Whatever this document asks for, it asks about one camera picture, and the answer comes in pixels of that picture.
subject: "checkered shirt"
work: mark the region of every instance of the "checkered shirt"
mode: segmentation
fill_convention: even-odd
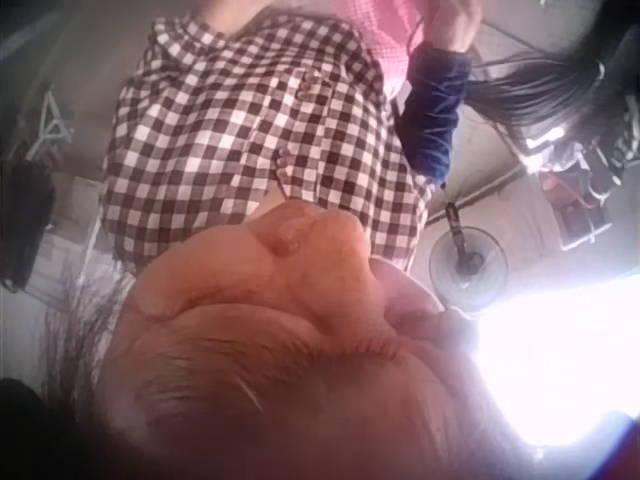
[[[242,34],[160,19],[116,109],[104,225],[139,271],[211,226],[239,224],[277,181],[356,215],[408,269],[429,186],[395,133],[379,64],[348,24],[277,13]]]

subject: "bright light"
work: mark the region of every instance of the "bright light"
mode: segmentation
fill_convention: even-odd
[[[544,145],[547,142],[555,142],[556,140],[560,140],[566,135],[566,133],[567,132],[565,131],[564,126],[552,128],[537,140],[527,138],[527,147],[533,150],[534,148],[538,148],[540,145]]]
[[[479,321],[478,364],[531,445],[584,437],[604,414],[640,414],[640,276],[517,298]]]

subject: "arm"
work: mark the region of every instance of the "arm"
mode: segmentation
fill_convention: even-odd
[[[411,167],[440,186],[451,166],[453,132],[458,126],[470,75],[466,55],[420,45],[411,56],[412,90],[398,125]]]
[[[442,185],[451,166],[458,108],[471,74],[465,52],[480,28],[479,0],[424,0],[425,39],[411,55],[412,91],[398,124],[411,167]]]

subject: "blue sleeve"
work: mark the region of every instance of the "blue sleeve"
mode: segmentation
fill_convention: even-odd
[[[411,55],[412,90],[398,124],[405,156],[419,174],[442,185],[451,169],[453,132],[464,100],[471,62],[465,54],[420,45]]]

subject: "woman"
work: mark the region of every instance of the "woman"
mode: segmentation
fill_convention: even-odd
[[[427,177],[446,174],[477,2],[431,9],[397,134],[348,25],[247,26],[258,3],[154,28],[107,158],[105,225],[138,274],[95,395],[78,365],[112,302],[51,344],[64,368],[48,400],[67,419],[51,429],[80,420],[65,451],[114,479],[522,474],[469,326],[402,272]]]

